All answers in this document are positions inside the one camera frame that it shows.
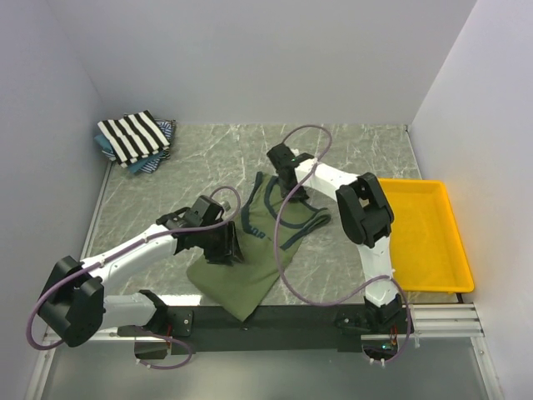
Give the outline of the olive green tank top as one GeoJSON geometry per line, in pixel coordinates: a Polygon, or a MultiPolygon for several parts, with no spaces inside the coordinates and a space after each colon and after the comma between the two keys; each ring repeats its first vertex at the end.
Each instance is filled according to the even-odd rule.
{"type": "Polygon", "coordinates": [[[251,194],[234,219],[244,263],[223,266],[198,258],[187,269],[189,281],[204,296],[240,321],[255,311],[279,278],[274,248],[287,268],[303,238],[331,221],[325,207],[290,202],[282,213],[275,241],[276,217],[283,202],[277,180],[274,175],[257,172],[251,194]]]}

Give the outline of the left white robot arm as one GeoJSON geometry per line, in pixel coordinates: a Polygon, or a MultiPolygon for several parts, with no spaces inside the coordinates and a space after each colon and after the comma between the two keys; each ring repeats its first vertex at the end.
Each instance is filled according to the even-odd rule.
{"type": "Polygon", "coordinates": [[[40,317],[74,348],[106,328],[136,326],[146,334],[174,333],[168,306],[150,290],[115,296],[110,289],[154,263],[200,248],[211,264],[231,266],[244,258],[234,218],[208,196],[192,206],[167,213],[148,229],[112,250],[81,261],[59,260],[37,300],[40,317]]]}

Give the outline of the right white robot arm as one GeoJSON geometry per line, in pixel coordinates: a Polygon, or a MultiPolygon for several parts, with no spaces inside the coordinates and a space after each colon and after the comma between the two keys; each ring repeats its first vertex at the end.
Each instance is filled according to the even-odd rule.
{"type": "Polygon", "coordinates": [[[374,332],[385,332],[400,317],[404,301],[391,262],[394,214],[378,178],[368,172],[343,172],[305,152],[296,155],[285,143],[274,146],[267,156],[278,175],[283,197],[274,238],[278,239],[286,205],[293,197],[304,199],[305,188],[335,200],[343,231],[356,244],[361,258],[366,279],[360,287],[365,291],[365,324],[374,332]]]}

